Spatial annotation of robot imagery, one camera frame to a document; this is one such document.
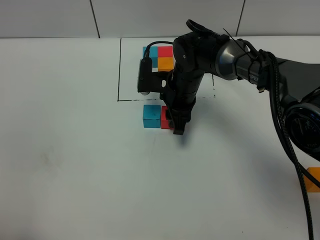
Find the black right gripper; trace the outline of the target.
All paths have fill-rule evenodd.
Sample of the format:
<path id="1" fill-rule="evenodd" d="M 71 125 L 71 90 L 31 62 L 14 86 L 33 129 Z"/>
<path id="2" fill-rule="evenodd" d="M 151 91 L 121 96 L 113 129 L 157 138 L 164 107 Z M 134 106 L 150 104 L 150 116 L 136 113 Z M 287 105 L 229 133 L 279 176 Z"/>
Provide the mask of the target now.
<path id="1" fill-rule="evenodd" d="M 160 93 L 159 98 L 167 106 L 165 108 L 165 127 L 172 128 L 174 135 L 183 135 L 186 123 L 191 120 L 191 112 L 196 103 L 196 96 L 173 93 Z"/>

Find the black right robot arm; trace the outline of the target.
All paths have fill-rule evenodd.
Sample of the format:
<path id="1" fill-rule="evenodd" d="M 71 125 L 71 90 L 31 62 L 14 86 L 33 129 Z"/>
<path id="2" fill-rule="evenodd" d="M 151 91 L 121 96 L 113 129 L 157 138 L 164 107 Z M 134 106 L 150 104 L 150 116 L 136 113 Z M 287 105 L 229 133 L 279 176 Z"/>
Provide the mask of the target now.
<path id="1" fill-rule="evenodd" d="M 224 80 L 247 80 L 268 91 L 279 123 L 289 139 L 314 159 L 320 157 L 320 66 L 273 56 L 246 40 L 234 40 L 188 20 L 190 32 L 173 41 L 175 66 L 168 106 L 170 127 L 182 135 L 191 119 L 196 94 L 205 74 Z"/>

